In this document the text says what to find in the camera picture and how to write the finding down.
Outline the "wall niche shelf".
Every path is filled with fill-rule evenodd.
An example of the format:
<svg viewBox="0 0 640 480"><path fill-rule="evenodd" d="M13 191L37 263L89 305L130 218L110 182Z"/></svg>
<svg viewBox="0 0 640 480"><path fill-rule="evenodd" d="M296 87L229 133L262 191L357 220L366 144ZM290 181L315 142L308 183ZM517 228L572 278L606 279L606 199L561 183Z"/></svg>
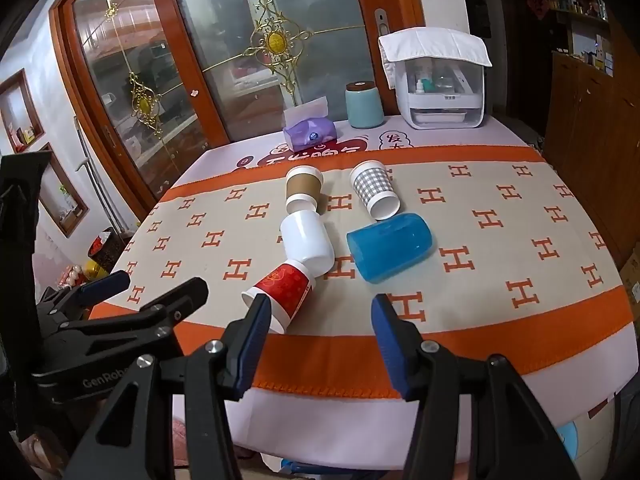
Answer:
<svg viewBox="0 0 640 480"><path fill-rule="evenodd" d="M44 135L24 70L2 82L0 99L1 123L12 152L24 152Z"/></svg>
<svg viewBox="0 0 640 480"><path fill-rule="evenodd" d="M86 218L89 208L70 182L50 143L40 148L51 154L41 182L40 203L66 238L70 238L78 224Z"/></svg>

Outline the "brown sleeve paper cup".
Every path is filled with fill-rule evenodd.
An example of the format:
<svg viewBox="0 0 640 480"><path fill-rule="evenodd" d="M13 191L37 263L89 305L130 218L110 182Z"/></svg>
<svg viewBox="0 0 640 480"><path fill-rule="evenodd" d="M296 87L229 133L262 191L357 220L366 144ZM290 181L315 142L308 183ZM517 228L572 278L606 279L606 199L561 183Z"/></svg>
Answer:
<svg viewBox="0 0 640 480"><path fill-rule="evenodd" d="M316 211L322 184L322 172L314 166L296 166L288 170L285 176L286 212Z"/></svg>

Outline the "grey checkered paper cup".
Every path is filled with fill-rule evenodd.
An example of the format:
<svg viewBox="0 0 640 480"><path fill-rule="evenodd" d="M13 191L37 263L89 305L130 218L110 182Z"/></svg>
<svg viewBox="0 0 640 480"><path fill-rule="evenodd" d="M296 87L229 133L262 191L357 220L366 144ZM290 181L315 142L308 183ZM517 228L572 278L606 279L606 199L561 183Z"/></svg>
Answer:
<svg viewBox="0 0 640 480"><path fill-rule="evenodd" d="M373 220L388 220L398 213L400 199L382 162L360 162L350 173L349 181Z"/></svg>

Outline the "wall niche shelf upper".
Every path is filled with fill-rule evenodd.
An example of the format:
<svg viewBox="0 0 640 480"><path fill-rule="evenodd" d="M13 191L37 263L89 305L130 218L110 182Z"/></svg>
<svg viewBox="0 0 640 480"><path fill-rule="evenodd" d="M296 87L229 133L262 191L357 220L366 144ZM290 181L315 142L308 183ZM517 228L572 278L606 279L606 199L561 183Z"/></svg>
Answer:
<svg viewBox="0 0 640 480"><path fill-rule="evenodd" d="M24 152L44 135L24 70L2 82L0 99L1 123L12 152Z"/></svg>

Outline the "red white paper cup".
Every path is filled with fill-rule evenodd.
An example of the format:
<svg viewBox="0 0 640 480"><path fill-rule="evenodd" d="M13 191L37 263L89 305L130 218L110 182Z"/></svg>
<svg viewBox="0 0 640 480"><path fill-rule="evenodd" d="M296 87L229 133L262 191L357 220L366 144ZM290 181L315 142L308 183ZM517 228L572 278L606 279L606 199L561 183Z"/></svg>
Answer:
<svg viewBox="0 0 640 480"><path fill-rule="evenodd" d="M306 266L288 259L242 292L241 297L249 308L257 295L266 295L271 304L270 332L284 334L314 286L316 280Z"/></svg>

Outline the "blue translucent plastic cup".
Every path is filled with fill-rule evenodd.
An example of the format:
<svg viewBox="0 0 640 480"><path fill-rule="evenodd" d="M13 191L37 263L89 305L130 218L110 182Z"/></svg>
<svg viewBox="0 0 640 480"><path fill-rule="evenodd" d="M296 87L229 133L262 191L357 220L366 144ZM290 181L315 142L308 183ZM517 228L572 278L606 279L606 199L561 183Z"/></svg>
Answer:
<svg viewBox="0 0 640 480"><path fill-rule="evenodd" d="M346 234L361 277L378 284L426 258L433 234L418 214L406 212Z"/></svg>

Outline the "purple tissue pack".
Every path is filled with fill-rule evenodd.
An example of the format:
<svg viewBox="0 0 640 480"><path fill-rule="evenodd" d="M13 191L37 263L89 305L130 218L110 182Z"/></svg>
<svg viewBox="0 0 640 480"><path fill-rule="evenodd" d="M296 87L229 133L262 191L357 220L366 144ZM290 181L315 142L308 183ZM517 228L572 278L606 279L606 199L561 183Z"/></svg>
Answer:
<svg viewBox="0 0 640 480"><path fill-rule="evenodd" d="M329 118L329 103L325 96L287 108L283 120L284 140L294 153L337 139L337 130Z"/></svg>

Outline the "dark wooden cabinet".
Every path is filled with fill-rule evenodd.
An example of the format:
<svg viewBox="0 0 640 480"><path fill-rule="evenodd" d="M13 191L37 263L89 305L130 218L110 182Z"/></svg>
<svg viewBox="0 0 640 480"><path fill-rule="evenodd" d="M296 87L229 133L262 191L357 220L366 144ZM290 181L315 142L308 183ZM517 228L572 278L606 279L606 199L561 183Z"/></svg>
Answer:
<svg viewBox="0 0 640 480"><path fill-rule="evenodd" d="M584 205L614 262L639 241L638 11L620 0L500 0L506 112Z"/></svg>

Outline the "wall niche shelf lower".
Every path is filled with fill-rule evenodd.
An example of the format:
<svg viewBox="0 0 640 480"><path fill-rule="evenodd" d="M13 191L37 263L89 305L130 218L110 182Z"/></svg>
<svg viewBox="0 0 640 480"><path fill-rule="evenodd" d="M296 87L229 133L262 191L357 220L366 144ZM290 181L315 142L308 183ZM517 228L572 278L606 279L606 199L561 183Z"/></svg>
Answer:
<svg viewBox="0 0 640 480"><path fill-rule="evenodd" d="M78 224L86 218L89 208L70 182L50 143L40 148L51 154L41 182L40 203L66 238L70 238Z"/></svg>

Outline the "teal canister brown lid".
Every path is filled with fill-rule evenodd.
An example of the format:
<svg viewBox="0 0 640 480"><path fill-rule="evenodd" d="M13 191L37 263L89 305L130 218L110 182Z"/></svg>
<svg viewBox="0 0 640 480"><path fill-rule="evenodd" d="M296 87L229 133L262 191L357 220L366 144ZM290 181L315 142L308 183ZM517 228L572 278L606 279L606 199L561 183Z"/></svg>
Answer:
<svg viewBox="0 0 640 480"><path fill-rule="evenodd" d="M346 84L345 102L347 120L352 128L372 129L385 120L378 87L373 81Z"/></svg>

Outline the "wooden glass sliding door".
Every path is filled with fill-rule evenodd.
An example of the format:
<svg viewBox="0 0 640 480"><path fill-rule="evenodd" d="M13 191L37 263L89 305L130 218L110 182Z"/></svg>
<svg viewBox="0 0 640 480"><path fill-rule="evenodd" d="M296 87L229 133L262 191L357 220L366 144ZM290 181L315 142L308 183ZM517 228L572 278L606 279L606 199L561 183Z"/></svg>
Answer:
<svg viewBox="0 0 640 480"><path fill-rule="evenodd" d="M294 106L382 84L378 38L421 0L55 0L65 89L119 194L144 218L211 148L279 131Z"/></svg>

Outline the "orange beige H-pattern blanket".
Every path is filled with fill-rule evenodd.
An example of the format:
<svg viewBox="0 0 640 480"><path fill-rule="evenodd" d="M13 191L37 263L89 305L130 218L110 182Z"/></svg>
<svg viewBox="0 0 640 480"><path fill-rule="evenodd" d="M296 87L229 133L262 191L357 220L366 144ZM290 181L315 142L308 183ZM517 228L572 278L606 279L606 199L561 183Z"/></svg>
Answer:
<svg viewBox="0 0 640 480"><path fill-rule="evenodd" d="M372 224L349 182L364 153L323 157L321 218L329 271L281 335L268 338L255 384L300 396L393 395L370 321L373 296L458 356L506 356L543 401L590 403L637 371L632 313L601 235L556 173L525 146L428 146L380 151L404 214L424 220L433 246L378 284L356 267L346 236ZM183 181L152 209L119 259L126 292L93 310L140 309L198 276L207 304L182 323L191 351L243 310L242 292L285 258L288 165Z"/></svg>

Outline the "white storage box with cloth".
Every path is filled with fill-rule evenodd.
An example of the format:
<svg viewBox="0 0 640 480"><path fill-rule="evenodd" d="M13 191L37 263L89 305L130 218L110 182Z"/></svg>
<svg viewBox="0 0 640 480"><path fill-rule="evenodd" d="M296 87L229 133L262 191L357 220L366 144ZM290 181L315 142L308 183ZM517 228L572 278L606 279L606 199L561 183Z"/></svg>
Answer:
<svg viewBox="0 0 640 480"><path fill-rule="evenodd" d="M418 130L469 129L485 115L486 44L441 27L413 27L378 38L388 88Z"/></svg>

